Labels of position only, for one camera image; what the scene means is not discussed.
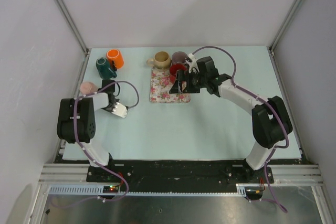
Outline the purple mug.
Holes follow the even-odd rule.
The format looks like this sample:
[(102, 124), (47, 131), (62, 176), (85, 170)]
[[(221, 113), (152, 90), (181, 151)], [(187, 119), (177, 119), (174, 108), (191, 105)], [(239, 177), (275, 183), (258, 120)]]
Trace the purple mug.
[(176, 65), (176, 64), (185, 65), (187, 58), (188, 58), (188, 55), (185, 52), (177, 51), (171, 56), (172, 65)]

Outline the pink ceramic mug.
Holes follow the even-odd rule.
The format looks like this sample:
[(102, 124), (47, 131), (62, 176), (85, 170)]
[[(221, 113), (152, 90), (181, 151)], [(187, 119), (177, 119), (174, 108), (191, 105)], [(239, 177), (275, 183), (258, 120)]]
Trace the pink ceramic mug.
[(79, 91), (81, 94), (90, 94), (98, 91), (98, 87), (92, 82), (83, 82), (80, 87)]

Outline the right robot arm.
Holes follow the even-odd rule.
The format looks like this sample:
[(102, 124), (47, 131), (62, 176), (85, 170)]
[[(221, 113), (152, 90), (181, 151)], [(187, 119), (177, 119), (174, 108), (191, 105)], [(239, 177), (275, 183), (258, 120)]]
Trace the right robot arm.
[(289, 146), (288, 135), (293, 127), (283, 99), (266, 99), (239, 86), (232, 76), (219, 74), (210, 56), (195, 59), (190, 54), (186, 63), (188, 69), (177, 70), (169, 93), (199, 93), (205, 88), (209, 94), (236, 104), (251, 116), (255, 143), (243, 161), (241, 177), (255, 182), (275, 150)]

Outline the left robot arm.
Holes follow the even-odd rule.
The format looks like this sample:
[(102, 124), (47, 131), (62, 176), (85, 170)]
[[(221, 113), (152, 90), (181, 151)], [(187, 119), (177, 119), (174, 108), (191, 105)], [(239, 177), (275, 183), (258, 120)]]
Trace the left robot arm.
[(80, 98), (65, 98), (60, 102), (57, 135), (61, 140), (81, 148), (90, 165), (99, 167), (98, 175), (104, 181), (116, 177), (116, 168), (109, 164), (111, 155), (104, 150), (99, 140), (95, 139), (97, 131), (95, 112), (104, 110), (115, 116), (125, 118), (128, 108), (120, 103), (116, 92), (120, 85), (112, 80), (102, 80), (101, 88), (92, 95)]

